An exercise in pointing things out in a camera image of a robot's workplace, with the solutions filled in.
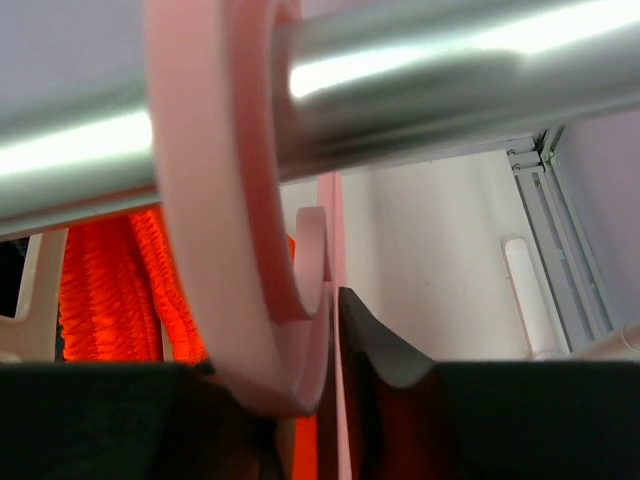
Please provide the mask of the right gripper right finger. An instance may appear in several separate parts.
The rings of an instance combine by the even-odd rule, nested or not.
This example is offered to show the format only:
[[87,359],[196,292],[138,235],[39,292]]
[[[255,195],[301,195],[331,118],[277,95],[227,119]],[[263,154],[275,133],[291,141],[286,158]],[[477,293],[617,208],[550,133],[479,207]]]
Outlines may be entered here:
[[631,362],[435,361],[339,291],[357,479],[635,479]]

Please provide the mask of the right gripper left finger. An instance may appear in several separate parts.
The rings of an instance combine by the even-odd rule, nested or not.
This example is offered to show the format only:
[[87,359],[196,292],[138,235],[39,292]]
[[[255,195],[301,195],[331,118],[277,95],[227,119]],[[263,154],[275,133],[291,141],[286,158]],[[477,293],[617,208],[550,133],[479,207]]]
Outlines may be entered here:
[[282,479],[275,427],[201,367],[1,368],[4,479]]

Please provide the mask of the beige hanger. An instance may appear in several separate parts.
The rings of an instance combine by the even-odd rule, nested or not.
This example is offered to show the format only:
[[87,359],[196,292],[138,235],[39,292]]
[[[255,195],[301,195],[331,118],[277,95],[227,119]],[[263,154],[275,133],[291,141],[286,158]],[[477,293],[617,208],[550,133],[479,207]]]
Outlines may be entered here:
[[1,318],[1,362],[55,359],[59,291],[67,231],[29,239],[14,317]]

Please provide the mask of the orange shorts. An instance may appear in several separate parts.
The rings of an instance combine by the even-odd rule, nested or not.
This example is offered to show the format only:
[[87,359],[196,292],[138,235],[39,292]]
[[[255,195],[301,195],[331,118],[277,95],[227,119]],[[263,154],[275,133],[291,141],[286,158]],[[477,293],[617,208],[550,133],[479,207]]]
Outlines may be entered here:
[[158,208],[69,228],[59,296],[70,362],[178,362],[208,354],[182,291]]

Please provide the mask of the pink plastic hanger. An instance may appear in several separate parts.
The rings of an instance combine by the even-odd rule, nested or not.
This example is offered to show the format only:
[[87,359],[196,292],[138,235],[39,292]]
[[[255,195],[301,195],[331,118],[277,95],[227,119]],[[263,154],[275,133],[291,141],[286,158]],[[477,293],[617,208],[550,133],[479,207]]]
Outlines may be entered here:
[[314,415],[322,479],[349,475],[334,323],[341,185],[321,177],[289,248],[276,140],[294,96],[291,1],[149,1],[146,83],[175,264],[214,367],[250,411]]

